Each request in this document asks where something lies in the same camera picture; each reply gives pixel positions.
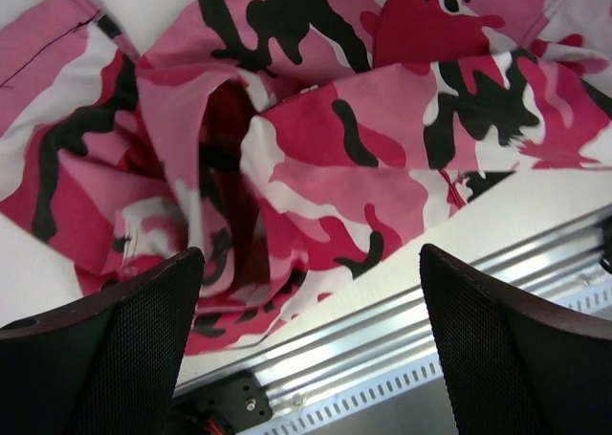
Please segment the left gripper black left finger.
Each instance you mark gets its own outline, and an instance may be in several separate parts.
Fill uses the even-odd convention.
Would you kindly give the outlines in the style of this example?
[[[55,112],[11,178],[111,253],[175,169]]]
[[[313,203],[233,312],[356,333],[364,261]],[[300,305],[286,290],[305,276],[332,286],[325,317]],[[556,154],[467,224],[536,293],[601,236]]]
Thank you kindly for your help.
[[[163,433],[203,269],[190,248],[3,326],[2,433]]]

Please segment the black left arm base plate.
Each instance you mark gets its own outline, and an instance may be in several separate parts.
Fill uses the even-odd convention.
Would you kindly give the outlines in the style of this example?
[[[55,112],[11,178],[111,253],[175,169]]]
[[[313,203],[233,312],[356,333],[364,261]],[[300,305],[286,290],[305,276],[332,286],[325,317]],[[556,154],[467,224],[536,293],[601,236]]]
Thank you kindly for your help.
[[[174,398],[164,434],[238,434],[272,415],[264,387],[242,371]]]

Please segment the pink camouflage trousers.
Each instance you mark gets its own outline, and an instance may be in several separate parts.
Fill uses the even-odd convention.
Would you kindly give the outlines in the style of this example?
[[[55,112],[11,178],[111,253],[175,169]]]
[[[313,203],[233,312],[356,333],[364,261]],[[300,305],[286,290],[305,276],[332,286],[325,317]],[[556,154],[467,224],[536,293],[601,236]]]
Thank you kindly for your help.
[[[84,294],[205,258],[189,354],[252,345],[525,169],[611,166],[611,0],[92,0],[1,32],[1,211]]]

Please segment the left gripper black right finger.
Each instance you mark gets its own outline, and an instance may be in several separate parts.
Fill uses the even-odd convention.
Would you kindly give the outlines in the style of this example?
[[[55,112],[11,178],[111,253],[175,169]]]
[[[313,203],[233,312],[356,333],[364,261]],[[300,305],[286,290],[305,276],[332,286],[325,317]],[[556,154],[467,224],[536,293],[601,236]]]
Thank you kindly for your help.
[[[611,323],[426,244],[420,279],[461,434],[608,434]]]

